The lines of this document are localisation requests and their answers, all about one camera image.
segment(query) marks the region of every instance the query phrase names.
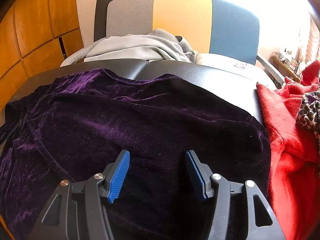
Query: leopard print fabric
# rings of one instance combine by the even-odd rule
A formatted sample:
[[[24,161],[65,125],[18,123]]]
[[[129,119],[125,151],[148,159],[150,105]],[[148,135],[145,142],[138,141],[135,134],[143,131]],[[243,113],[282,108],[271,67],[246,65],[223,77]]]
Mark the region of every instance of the leopard print fabric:
[[[300,109],[296,118],[296,125],[311,129],[319,144],[319,177],[320,177],[320,71],[318,74],[319,89],[305,93],[302,96]]]

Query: metal armrest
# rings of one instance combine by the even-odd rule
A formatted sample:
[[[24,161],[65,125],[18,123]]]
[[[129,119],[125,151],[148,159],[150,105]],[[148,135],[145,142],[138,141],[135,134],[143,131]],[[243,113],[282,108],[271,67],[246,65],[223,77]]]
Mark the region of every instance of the metal armrest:
[[[274,76],[276,81],[280,83],[282,86],[284,84],[284,76],[281,75],[281,73],[268,62],[264,57],[262,57],[260,54],[257,55],[257,60],[262,64],[262,66],[265,67],[265,69]]]

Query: red fabric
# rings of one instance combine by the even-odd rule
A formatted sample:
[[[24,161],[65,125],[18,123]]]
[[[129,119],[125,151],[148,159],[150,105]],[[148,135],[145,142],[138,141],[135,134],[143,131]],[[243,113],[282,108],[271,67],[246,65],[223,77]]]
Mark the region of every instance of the red fabric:
[[[320,62],[302,72],[301,84],[271,91],[257,84],[271,145],[269,197],[287,240],[301,240],[320,214],[318,142],[310,130],[295,125],[302,95],[318,89]]]

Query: silver rivet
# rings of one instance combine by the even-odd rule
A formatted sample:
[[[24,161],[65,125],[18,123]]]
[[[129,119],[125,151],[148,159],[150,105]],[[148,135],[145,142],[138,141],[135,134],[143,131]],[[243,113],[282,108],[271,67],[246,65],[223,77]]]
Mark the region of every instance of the silver rivet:
[[[60,182],[60,185],[61,186],[68,186],[68,184],[69,184],[69,180],[67,180],[67,179],[64,179],[64,180],[62,180],[61,182]]]
[[[252,181],[252,180],[247,180],[245,183],[247,184],[248,187],[254,187],[254,185],[255,185],[254,181]]]
[[[94,175],[95,179],[102,179],[103,178],[103,174],[102,173],[97,173]]]
[[[215,180],[219,180],[219,179],[221,179],[221,175],[218,173],[214,173],[214,174],[212,174],[212,178],[214,178]]]

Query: purple velvet garment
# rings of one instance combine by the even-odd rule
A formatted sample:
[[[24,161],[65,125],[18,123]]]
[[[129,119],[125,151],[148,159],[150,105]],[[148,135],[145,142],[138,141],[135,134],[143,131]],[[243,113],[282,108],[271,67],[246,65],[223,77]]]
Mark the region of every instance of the purple velvet garment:
[[[267,131],[246,111],[174,75],[149,81],[106,69],[68,75],[8,103],[6,120],[0,215],[16,240],[27,239],[62,179],[87,180],[121,149],[129,150],[131,164],[108,210],[115,239],[182,239],[192,230],[189,149],[213,172],[235,182],[252,179],[267,192]]]

